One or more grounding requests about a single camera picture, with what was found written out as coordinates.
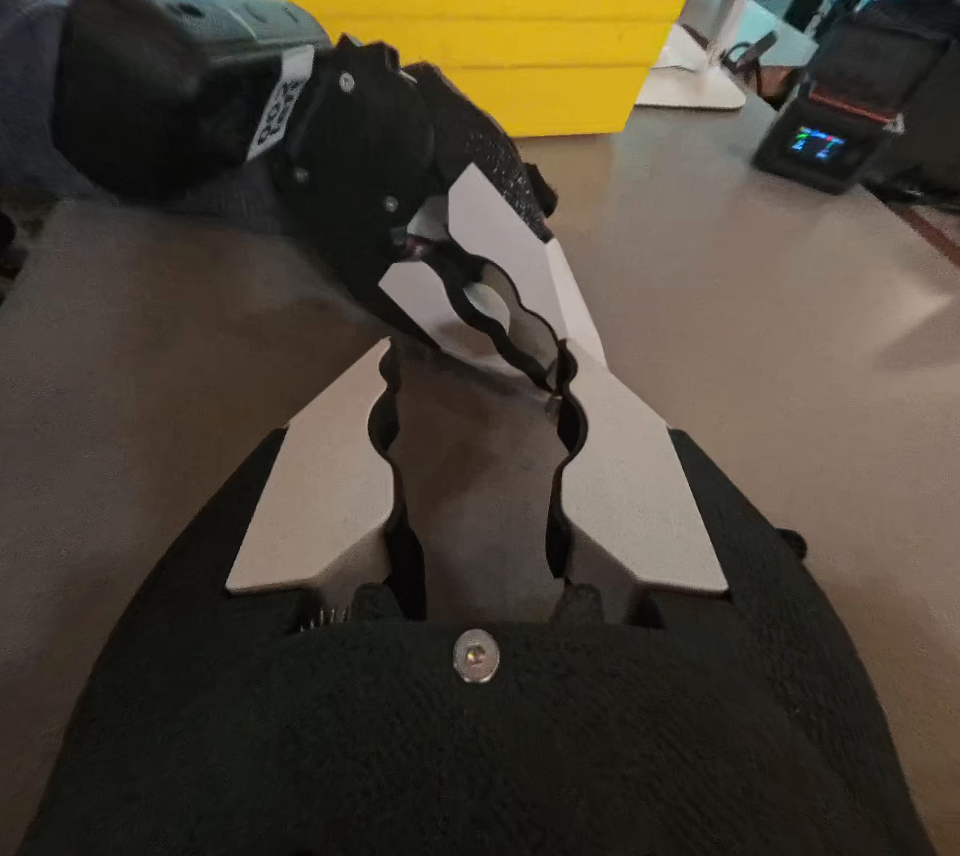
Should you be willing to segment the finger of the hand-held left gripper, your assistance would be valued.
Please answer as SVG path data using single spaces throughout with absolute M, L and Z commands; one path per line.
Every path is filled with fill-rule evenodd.
M 416 260 L 486 261 L 515 287 L 523 307 L 542 317 L 558 349 L 573 340 L 594 364 L 606 353 L 593 317 L 559 242 L 540 239 L 475 165 L 467 167 L 446 197 L 428 201 L 410 224 L 426 247 Z
M 559 344 L 493 264 L 425 260 L 394 264 L 380 289 L 445 355 L 487 374 L 525 378 L 554 394 Z

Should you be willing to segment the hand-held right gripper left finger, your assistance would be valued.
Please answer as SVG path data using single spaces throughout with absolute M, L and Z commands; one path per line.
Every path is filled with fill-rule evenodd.
M 378 342 L 287 424 L 229 594 L 304 590 L 341 615 L 358 587 L 385 584 L 406 617 L 426 617 L 424 552 L 389 453 L 400 429 L 396 349 Z

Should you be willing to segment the black battery charging case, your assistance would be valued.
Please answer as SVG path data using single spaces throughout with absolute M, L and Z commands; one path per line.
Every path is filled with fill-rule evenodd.
M 958 0 L 873 0 L 823 35 L 752 165 L 832 195 L 958 157 Z

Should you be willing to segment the white board stand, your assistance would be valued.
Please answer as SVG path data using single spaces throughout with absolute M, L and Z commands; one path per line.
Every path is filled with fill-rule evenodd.
M 740 109 L 746 92 L 726 69 L 725 55 L 746 40 L 744 27 L 784 34 L 779 24 L 752 0 L 686 0 L 635 107 Z

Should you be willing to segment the person's left forearm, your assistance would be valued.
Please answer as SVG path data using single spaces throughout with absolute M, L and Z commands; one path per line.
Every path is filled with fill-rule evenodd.
M 2 198 L 82 200 L 138 206 L 172 218 L 196 218 L 260 235 L 290 231 L 264 162 L 222 174 L 166 202 L 118 197 L 77 172 L 51 135 L 53 87 L 64 4 L 1 0 Z

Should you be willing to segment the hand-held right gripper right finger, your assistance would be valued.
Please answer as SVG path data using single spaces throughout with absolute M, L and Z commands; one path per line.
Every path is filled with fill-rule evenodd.
M 669 425 L 576 340 L 559 351 L 551 574 L 597 591 L 606 622 L 636 621 L 656 591 L 728 595 Z

